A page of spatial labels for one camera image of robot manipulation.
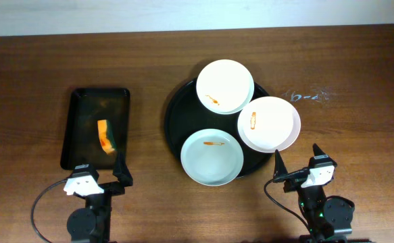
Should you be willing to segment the orange green sponge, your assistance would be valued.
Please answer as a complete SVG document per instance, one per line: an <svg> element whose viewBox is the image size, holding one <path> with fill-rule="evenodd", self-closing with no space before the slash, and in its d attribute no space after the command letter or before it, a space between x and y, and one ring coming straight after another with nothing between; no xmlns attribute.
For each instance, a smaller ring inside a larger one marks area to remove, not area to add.
<svg viewBox="0 0 394 243"><path fill-rule="evenodd" d="M108 155L116 152L116 143L112 132L112 125L107 119L97 121L98 137L101 148Z"/></svg>

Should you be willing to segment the pink plate with ketchup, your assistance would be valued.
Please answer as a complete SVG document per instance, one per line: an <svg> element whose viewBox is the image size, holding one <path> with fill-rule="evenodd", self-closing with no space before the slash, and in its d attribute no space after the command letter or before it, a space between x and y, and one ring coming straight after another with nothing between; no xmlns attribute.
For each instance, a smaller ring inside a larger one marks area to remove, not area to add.
<svg viewBox="0 0 394 243"><path fill-rule="evenodd" d="M298 111L278 97L260 97L240 112L237 130L241 140L261 153L282 151L291 146L301 131Z"/></svg>

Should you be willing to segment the light blue plate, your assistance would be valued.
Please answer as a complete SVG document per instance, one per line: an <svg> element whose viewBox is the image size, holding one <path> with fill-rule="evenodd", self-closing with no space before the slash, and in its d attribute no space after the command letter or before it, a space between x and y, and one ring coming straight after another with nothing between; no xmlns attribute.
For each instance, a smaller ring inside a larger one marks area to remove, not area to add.
<svg viewBox="0 0 394 243"><path fill-rule="evenodd" d="M210 128L197 131L185 140L180 162L194 181L205 186L222 186L240 174L244 153L232 135Z"/></svg>

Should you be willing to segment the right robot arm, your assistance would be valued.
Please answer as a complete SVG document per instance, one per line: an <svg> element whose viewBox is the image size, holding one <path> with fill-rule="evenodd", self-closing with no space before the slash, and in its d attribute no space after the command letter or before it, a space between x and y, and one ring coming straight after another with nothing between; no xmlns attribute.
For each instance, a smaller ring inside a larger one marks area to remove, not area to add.
<svg viewBox="0 0 394 243"><path fill-rule="evenodd" d="M317 144L308 166L288 172L279 151L275 151L274 183L283 183L284 192L296 192L301 219L309 232L302 242L346 242L352 232L355 205L341 196L327 196L324 186L334 179L337 163Z"/></svg>

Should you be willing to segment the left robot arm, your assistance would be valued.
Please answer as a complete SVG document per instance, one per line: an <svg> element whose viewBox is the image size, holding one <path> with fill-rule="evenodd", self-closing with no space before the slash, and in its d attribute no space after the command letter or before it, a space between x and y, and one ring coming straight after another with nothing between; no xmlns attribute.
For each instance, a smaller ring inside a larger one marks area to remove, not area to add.
<svg viewBox="0 0 394 243"><path fill-rule="evenodd" d="M112 198L125 194L133 185L125 156L119 152L113 168L114 182L98 184L99 173L91 164L78 165L66 180L64 191L68 196L85 200L85 206L76 209L67 220L72 242L106 243L110 241Z"/></svg>

